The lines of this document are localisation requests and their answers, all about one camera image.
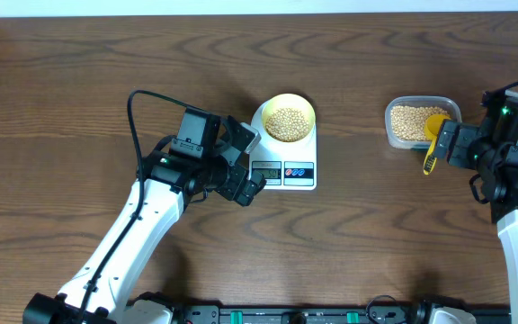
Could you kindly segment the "yellow plastic measuring scoop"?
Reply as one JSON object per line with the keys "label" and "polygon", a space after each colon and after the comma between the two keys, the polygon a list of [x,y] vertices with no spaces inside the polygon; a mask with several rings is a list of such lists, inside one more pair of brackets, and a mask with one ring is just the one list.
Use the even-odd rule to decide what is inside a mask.
{"label": "yellow plastic measuring scoop", "polygon": [[433,171],[437,158],[433,152],[436,147],[437,136],[442,124],[449,120],[450,117],[444,114],[434,114],[429,116],[424,125],[424,135],[431,141],[430,147],[427,150],[424,158],[423,172],[426,176],[430,175]]}

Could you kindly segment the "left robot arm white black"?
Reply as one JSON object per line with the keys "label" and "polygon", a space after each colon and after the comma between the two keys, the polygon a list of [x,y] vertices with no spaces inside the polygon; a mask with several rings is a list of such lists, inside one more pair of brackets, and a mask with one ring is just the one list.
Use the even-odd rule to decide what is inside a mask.
{"label": "left robot arm white black", "polygon": [[163,236],[198,194],[217,192],[247,206],[264,188],[263,175],[238,162],[260,139],[258,130],[231,116],[187,109],[178,134],[161,139],[140,160],[129,198],[92,256],[56,296],[35,294],[23,322],[172,322],[171,307],[130,302],[130,294]]}

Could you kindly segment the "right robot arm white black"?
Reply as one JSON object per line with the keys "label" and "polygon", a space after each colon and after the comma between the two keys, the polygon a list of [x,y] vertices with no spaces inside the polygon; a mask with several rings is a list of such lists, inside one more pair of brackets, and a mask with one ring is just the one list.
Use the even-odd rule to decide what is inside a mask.
{"label": "right robot arm white black", "polygon": [[518,323],[518,95],[508,90],[486,92],[483,121],[471,125],[444,121],[434,145],[436,158],[472,169],[471,192],[490,207],[508,275],[511,321]]}

